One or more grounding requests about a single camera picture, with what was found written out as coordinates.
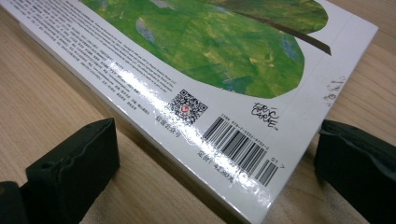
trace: wooden surface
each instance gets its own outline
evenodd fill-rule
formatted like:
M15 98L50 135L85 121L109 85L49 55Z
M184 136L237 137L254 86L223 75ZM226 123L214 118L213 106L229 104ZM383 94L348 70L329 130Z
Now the wooden surface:
M379 31L328 119L396 145L396 1L331 0ZM114 117L120 169L83 223L235 223L237 220L149 144L0 8L0 181L24 169L87 123ZM318 139L304 154L267 223L364 223L314 175Z

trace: barcode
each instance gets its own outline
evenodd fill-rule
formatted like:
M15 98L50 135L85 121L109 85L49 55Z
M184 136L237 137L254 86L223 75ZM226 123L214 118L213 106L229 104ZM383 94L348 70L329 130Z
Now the barcode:
M217 151L227 156L248 176L254 174L267 153L267 150L222 117L216 119L204 133L203 138L206 142L212 144ZM276 171L277 166L266 160L259 172L254 175L254 178L266 187Z

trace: logo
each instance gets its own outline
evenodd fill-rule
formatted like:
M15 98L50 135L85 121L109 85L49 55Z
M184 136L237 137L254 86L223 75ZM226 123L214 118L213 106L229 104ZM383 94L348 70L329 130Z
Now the logo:
M251 110L251 114L261 119L269 128L277 130L276 124L279 116L276 114L276 108L256 103Z
M183 114L187 114L187 113L190 112L190 107L188 105L183 105L183 106L180 107L180 111Z

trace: green leaf illustration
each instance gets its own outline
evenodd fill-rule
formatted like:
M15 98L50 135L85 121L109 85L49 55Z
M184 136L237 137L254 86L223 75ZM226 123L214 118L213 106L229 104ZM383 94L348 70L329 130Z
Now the green leaf illustration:
M303 34L322 29L328 20L323 6L313 0L197 0L265 19Z
M82 2L160 60L188 77L217 88L274 98L295 89L303 75L304 55L294 35L253 20L249 16L258 15L245 10L235 12L235 7L194 0ZM259 1L246 2L252 7ZM309 18L304 15L304 20L310 21L308 25L299 24L300 28L290 29L311 32L323 27L327 20ZM288 25L283 23L284 19L274 20L276 24Z

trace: book cover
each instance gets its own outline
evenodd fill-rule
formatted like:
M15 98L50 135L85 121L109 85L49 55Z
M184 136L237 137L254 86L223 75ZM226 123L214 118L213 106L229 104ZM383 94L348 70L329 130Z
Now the book cover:
M323 0L1 0L242 220L263 222L377 27Z

